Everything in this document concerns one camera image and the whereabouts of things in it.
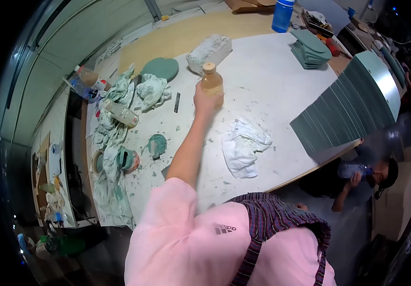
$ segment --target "rag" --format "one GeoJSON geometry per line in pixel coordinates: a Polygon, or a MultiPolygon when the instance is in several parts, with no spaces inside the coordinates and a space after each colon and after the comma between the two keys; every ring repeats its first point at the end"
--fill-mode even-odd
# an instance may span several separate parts
{"type": "Polygon", "coordinates": [[[242,117],[234,120],[228,134],[221,139],[226,165],[235,178],[258,176],[255,152],[263,152],[271,144],[269,134],[242,117]]]}

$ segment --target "glue bottle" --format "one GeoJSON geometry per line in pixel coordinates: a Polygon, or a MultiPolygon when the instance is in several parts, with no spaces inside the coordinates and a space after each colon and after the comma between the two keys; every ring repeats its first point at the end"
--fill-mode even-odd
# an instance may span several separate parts
{"type": "MultiPolygon", "coordinates": [[[[216,72],[216,66],[213,62],[206,62],[202,66],[204,76],[202,77],[201,84],[204,93],[210,97],[223,93],[223,78],[218,72],[216,72]]],[[[223,98],[216,104],[216,108],[223,105],[223,98]]]]}
{"type": "Polygon", "coordinates": [[[112,85],[100,78],[97,72],[87,69],[85,66],[76,66],[74,69],[82,82],[92,89],[108,91],[112,85]]]}
{"type": "Polygon", "coordinates": [[[126,106],[115,103],[110,98],[107,98],[102,102],[102,107],[112,113],[112,117],[117,119],[119,122],[128,125],[133,128],[139,122],[139,116],[134,112],[130,111],[126,106]]]}

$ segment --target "white table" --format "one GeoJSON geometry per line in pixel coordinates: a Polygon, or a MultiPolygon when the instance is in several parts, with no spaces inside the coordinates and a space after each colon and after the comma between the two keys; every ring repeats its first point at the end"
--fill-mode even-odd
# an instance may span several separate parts
{"type": "MultiPolygon", "coordinates": [[[[284,185],[357,146],[357,141],[353,141],[318,153],[313,159],[295,135],[289,124],[291,120],[337,79],[329,65],[323,70],[304,70],[290,51],[289,44],[295,40],[291,34],[233,40],[232,53],[217,67],[224,79],[225,100],[205,138],[196,187],[198,213],[211,204],[221,204],[247,192],[264,192],[284,185]],[[235,179],[221,151],[222,136],[239,117],[260,124],[273,139],[270,149],[257,154],[259,176],[252,179],[235,179]]],[[[185,54],[175,59],[180,70],[169,83],[172,99],[161,107],[140,113],[138,125],[129,131],[123,144],[140,155],[142,166],[124,175],[136,222],[140,220],[151,189],[163,184],[161,171],[172,161],[194,119],[193,95],[200,77],[187,70],[185,54]],[[178,92],[181,94],[179,112],[174,113],[178,92]],[[168,139],[168,147],[159,160],[153,161],[145,145],[150,136],[157,133],[168,139]]],[[[89,142],[88,158],[95,150],[89,142]]]]}

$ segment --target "bottle cap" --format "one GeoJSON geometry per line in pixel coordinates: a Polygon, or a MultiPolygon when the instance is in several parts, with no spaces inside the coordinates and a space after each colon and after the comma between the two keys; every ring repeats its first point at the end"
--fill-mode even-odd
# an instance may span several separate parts
{"type": "Polygon", "coordinates": [[[216,72],[216,66],[213,62],[206,62],[202,66],[202,71],[208,75],[213,74],[216,72]]]}

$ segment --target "white cloth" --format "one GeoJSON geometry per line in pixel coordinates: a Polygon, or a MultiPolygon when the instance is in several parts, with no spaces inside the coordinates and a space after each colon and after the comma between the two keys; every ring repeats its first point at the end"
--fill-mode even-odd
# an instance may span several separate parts
{"type": "Polygon", "coordinates": [[[147,110],[151,106],[161,106],[165,100],[171,98],[171,87],[168,81],[151,74],[144,74],[144,82],[135,88],[135,92],[143,99],[142,102],[139,101],[142,110],[147,110]]]}
{"type": "Polygon", "coordinates": [[[254,126],[244,118],[231,124],[228,134],[221,139],[221,149],[226,165],[235,178],[258,176],[255,152],[263,152],[272,144],[272,139],[260,126],[254,126]]]}

